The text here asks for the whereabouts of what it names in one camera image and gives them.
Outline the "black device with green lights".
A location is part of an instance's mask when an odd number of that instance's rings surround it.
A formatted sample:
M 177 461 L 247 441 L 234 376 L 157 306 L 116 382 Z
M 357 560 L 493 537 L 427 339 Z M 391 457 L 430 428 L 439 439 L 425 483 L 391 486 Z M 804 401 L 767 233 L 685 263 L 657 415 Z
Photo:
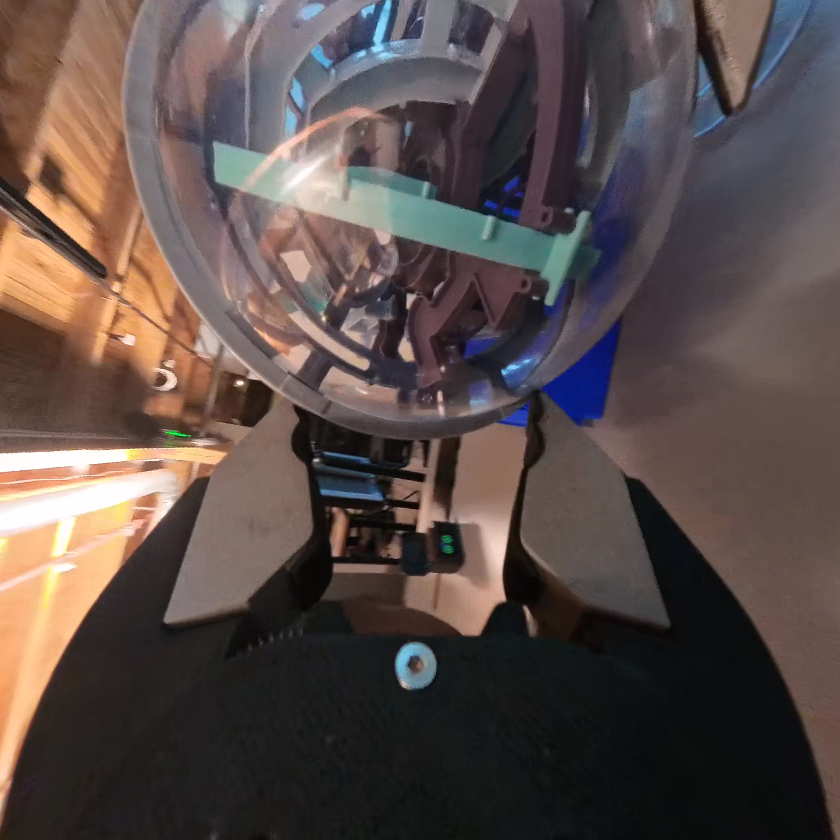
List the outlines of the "black device with green lights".
M 466 559 L 461 527 L 451 521 L 435 521 L 423 533 L 404 532 L 400 552 L 399 568 L 406 576 L 456 574 Z

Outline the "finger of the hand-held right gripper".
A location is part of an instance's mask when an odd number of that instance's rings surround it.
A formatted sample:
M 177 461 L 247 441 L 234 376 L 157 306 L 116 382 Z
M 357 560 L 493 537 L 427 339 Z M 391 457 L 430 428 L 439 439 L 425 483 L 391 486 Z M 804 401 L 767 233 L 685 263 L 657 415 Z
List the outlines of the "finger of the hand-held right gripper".
M 746 107 L 775 1 L 695 1 L 697 44 L 724 117 Z

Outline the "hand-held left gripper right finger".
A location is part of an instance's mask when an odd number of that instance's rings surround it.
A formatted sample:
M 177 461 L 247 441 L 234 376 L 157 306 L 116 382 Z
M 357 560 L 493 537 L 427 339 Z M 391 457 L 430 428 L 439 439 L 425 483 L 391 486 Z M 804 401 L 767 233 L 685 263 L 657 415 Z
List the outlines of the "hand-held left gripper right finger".
M 502 583 L 538 632 L 670 628 L 624 473 L 550 399 L 528 407 Z

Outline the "black metal rack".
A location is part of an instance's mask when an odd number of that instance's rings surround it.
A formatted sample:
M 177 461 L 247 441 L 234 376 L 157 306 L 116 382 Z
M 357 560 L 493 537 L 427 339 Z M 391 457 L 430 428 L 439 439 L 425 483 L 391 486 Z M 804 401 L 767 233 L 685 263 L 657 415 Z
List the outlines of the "black metal rack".
M 457 454 L 457 440 L 377 437 L 315 416 L 309 428 L 311 466 L 337 565 L 401 572 L 404 532 L 452 522 L 455 479 L 447 458 Z

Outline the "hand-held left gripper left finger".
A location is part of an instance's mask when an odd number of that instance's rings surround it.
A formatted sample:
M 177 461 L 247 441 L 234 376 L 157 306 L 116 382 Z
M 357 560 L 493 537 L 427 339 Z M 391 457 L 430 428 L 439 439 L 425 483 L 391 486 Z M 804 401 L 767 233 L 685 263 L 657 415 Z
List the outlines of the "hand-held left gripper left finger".
M 217 465 L 164 613 L 168 627 L 248 613 L 275 629 L 321 600 L 330 540 L 309 418 L 279 402 Z

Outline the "black rod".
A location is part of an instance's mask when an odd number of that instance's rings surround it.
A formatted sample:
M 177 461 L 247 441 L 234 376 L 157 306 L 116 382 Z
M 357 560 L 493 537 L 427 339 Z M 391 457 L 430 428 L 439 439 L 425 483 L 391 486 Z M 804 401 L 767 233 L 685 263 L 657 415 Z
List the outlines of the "black rod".
M 1 179 L 1 211 L 27 236 L 47 246 L 86 277 L 103 282 L 109 273 L 98 259 L 44 215 L 20 191 Z

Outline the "blue plastic bin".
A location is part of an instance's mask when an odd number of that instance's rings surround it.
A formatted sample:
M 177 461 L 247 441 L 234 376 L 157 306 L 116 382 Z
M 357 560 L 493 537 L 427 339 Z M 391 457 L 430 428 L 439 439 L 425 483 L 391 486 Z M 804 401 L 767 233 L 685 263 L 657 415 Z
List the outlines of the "blue plastic bin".
M 567 371 L 542 388 L 549 397 L 577 425 L 593 423 L 603 417 L 610 390 L 616 351 L 622 331 L 622 320 L 618 319 L 605 335 Z M 483 329 L 467 341 L 466 358 L 478 356 L 493 350 L 501 342 L 500 335 Z M 452 412 L 483 410 L 491 399 L 488 385 L 468 384 L 466 395 L 450 397 Z M 529 407 L 520 406 L 512 414 L 502 418 L 500 423 L 524 429 L 529 419 Z

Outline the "clear plastic maze ball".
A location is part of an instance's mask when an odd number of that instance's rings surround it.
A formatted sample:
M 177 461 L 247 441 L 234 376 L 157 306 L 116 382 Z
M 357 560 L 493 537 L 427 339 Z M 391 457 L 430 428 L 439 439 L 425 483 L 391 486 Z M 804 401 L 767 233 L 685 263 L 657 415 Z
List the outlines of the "clear plastic maze ball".
M 446 438 L 620 318 L 665 241 L 692 2 L 143 2 L 123 113 L 203 320 L 335 424 Z

